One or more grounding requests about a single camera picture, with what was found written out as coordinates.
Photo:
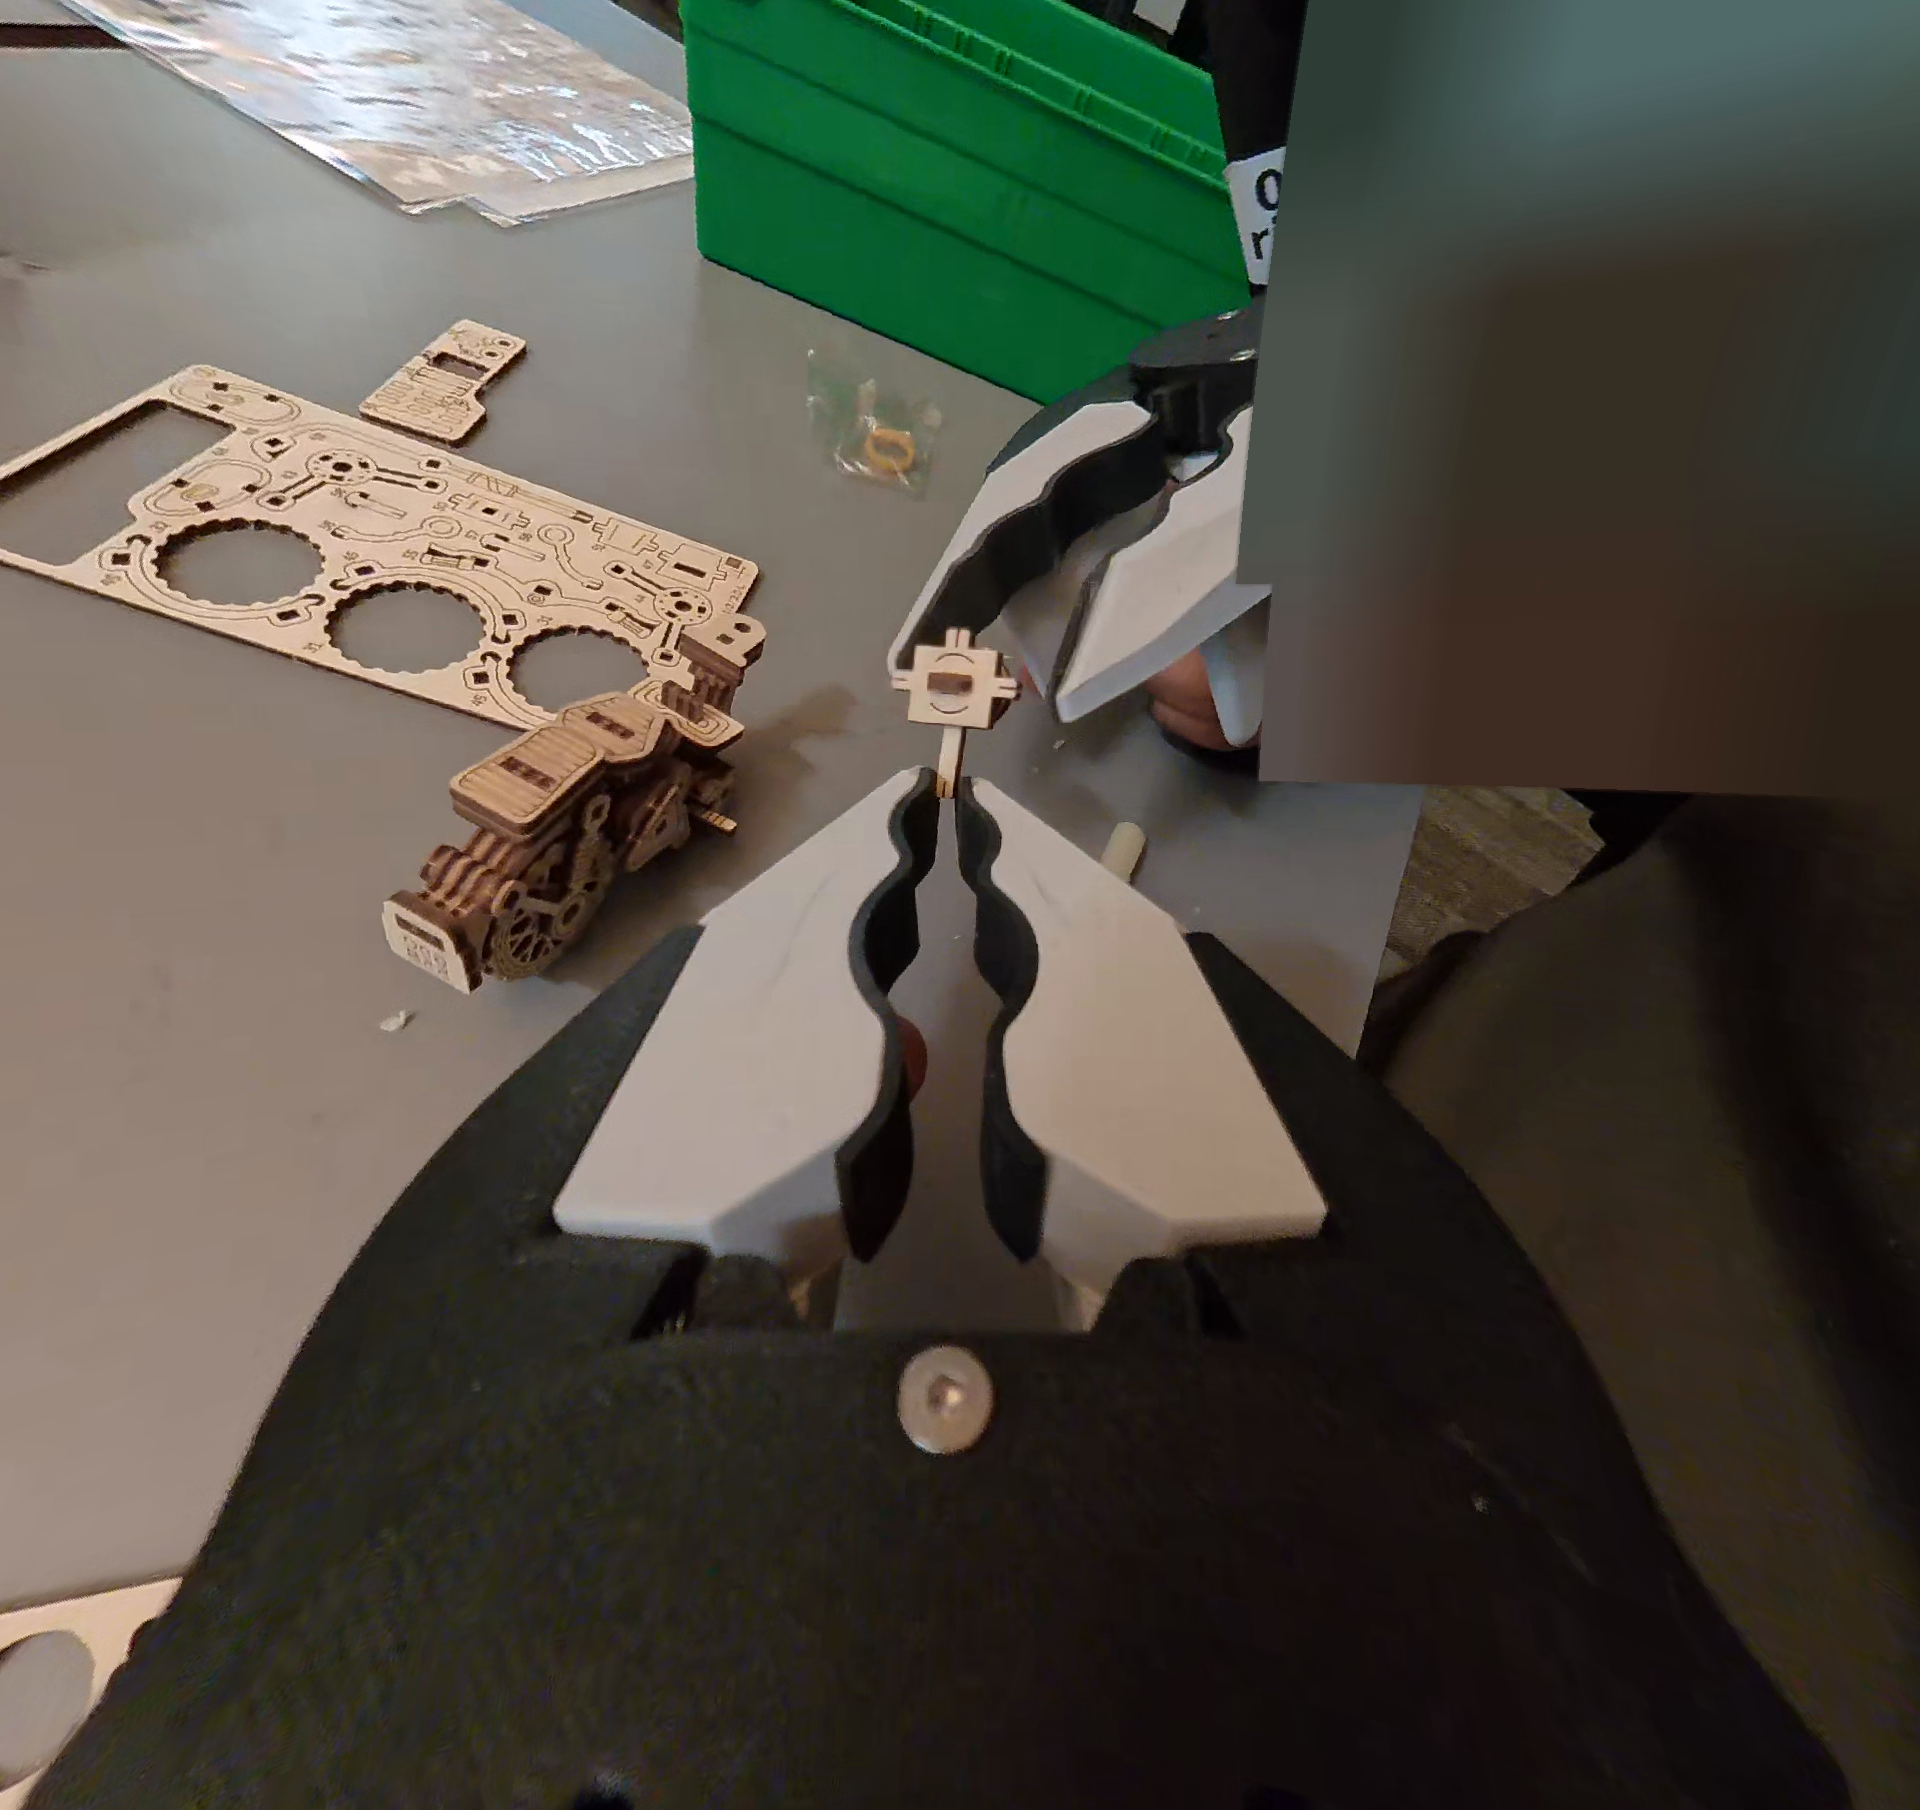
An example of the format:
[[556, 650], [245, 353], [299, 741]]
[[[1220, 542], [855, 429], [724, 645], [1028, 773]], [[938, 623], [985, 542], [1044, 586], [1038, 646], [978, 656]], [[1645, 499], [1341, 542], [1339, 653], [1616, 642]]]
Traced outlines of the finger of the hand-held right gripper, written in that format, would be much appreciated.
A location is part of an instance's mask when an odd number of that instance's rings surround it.
[[1168, 485], [1169, 440], [1143, 404], [1074, 408], [997, 464], [940, 562], [911, 602], [887, 665], [902, 671], [918, 646], [952, 630], [985, 632], [1067, 551], [1154, 502]]
[[1270, 587], [1240, 579], [1251, 419], [1240, 408], [1220, 462], [1183, 482], [1164, 521], [1085, 586], [1053, 689], [1057, 718], [1085, 718], [1199, 653], [1216, 718], [1259, 726]]

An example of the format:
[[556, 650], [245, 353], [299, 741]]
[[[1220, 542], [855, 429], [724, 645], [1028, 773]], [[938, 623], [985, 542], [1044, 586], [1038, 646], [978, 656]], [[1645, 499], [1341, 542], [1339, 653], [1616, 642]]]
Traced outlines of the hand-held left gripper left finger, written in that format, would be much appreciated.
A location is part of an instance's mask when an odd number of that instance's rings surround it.
[[928, 1041], [893, 987], [938, 842], [934, 774], [899, 773], [706, 913], [553, 1202], [553, 1267], [778, 1282], [841, 1328], [916, 1180]]

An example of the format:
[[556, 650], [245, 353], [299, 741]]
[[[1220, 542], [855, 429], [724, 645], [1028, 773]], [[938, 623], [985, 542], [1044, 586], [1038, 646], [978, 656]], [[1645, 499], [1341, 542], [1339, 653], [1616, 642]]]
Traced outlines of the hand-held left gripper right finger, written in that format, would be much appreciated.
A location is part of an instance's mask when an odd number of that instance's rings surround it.
[[957, 780], [956, 848], [1000, 1003], [984, 1205], [1057, 1328], [1090, 1331], [1139, 1259], [1318, 1238], [1329, 1202], [1179, 925], [984, 777]]

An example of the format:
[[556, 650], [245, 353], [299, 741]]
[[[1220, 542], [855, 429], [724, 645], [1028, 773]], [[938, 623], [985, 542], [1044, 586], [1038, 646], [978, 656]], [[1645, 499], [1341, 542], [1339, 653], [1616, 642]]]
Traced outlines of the small wooden cross piece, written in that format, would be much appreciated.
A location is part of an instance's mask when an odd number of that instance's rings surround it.
[[971, 734], [997, 728], [1020, 696], [1020, 681], [1005, 656], [978, 646], [974, 632], [950, 630], [940, 645], [918, 645], [908, 662], [891, 671], [897, 693], [907, 693], [907, 718], [940, 730], [934, 758], [934, 792], [952, 800], [964, 768]]

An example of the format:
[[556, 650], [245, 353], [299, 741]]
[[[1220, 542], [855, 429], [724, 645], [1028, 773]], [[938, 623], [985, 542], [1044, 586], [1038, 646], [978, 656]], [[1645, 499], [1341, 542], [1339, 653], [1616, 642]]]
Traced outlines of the wooden motorcycle model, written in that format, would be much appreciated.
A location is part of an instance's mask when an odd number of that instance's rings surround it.
[[731, 704], [763, 646], [766, 626], [729, 612], [651, 653], [644, 681], [566, 704], [460, 773], [447, 797], [474, 835], [384, 903], [390, 951], [463, 996], [538, 978], [616, 880], [694, 832], [734, 835]]

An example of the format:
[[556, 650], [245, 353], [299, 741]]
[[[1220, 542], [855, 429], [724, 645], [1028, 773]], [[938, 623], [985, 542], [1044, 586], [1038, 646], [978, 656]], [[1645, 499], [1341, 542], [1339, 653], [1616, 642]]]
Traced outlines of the person's right hand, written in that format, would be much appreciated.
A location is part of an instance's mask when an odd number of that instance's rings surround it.
[[1188, 650], [1164, 671], [1154, 671], [1146, 681], [1146, 696], [1154, 726], [1179, 748], [1199, 752], [1231, 752], [1245, 748], [1231, 743], [1222, 730], [1202, 650]]

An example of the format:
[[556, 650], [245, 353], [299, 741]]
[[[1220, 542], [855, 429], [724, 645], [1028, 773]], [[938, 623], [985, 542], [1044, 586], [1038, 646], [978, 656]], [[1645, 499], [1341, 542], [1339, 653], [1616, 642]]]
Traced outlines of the small clear plastic bag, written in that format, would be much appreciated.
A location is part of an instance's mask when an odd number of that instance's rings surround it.
[[893, 496], [921, 496], [930, 482], [942, 412], [902, 393], [841, 350], [807, 353], [809, 435], [835, 474]]

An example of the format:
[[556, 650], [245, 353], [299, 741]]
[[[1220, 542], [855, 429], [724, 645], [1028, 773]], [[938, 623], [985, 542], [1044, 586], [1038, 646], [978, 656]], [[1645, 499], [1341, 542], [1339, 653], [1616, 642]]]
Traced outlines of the green plastic bin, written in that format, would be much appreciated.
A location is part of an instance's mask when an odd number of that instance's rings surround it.
[[1213, 85], [1064, 0], [682, 0], [706, 263], [1053, 404], [1251, 296]]

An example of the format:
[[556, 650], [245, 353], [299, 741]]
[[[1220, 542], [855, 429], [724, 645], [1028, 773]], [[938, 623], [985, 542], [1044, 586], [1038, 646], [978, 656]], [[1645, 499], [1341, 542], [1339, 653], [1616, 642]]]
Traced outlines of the small wooden puzzle sheet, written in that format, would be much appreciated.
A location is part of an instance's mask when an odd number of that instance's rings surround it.
[[399, 429], [415, 440], [457, 447], [482, 422], [482, 393], [527, 353], [527, 339], [470, 317], [455, 320], [395, 376], [359, 404], [363, 422]]

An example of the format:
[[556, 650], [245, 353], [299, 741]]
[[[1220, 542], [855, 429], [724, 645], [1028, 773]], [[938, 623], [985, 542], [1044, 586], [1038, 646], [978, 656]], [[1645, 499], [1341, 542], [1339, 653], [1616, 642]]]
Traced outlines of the large wooden puzzle sheet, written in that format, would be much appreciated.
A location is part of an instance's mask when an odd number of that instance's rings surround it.
[[[189, 365], [8, 457], [2, 485], [52, 471], [146, 412], [205, 419], [218, 443], [138, 487], [127, 521], [74, 559], [2, 551], [7, 570], [509, 730], [556, 718], [516, 685], [528, 646], [611, 637], [638, 659], [638, 701], [664, 708], [685, 741], [729, 750], [745, 734], [731, 704], [766, 646], [766, 626], [745, 611], [759, 576], [753, 559], [223, 367]], [[250, 525], [299, 538], [313, 576], [252, 605], [189, 597], [164, 579], [177, 548]], [[350, 611], [395, 595], [463, 605], [467, 653], [410, 671], [352, 659], [338, 645]]]

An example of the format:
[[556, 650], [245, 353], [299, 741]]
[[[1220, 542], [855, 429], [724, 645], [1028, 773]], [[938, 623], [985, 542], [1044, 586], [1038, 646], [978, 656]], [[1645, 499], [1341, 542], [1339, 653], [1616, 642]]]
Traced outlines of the clear plastic sleeve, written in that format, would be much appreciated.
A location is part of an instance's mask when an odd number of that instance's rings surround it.
[[505, 0], [63, 0], [410, 215], [497, 228], [694, 181], [689, 106]]

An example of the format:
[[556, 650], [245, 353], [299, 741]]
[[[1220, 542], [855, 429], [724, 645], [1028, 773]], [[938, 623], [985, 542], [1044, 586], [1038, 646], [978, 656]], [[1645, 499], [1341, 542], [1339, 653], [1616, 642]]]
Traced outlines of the wooden sheet with round holes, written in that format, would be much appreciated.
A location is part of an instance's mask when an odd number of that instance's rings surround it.
[[177, 1589], [172, 1574], [2, 1611], [2, 1806], [27, 1803]]

